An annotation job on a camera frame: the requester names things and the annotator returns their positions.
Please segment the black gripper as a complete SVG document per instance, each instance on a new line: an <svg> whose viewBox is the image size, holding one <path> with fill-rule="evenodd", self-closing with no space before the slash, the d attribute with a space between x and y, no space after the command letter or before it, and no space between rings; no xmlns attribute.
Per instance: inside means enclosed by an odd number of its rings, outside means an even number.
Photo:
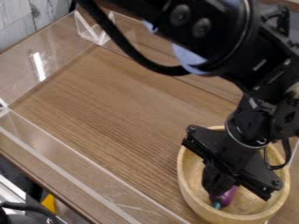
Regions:
<svg viewBox="0 0 299 224"><path fill-rule="evenodd" d="M229 128L190 125L186 132L182 145L204 159L202 186L210 196L234 194L244 186L269 201L273 192L282 190L284 181L264 159L261 151L266 146L241 143Z"/></svg>

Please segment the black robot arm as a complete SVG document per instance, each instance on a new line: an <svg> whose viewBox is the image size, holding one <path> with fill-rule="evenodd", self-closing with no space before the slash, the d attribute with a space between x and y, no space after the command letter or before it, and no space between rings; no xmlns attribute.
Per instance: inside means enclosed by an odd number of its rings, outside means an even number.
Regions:
<svg viewBox="0 0 299 224"><path fill-rule="evenodd" d="M129 42L102 3L138 17L173 43L177 66L153 62ZM150 70L220 76L244 92L222 130L190 126L182 141L204 160L202 186L222 195L245 186L269 200L282 189L268 146L299 137L299 43L290 39L290 10L260 10L258 0L79 0L121 49Z"/></svg>

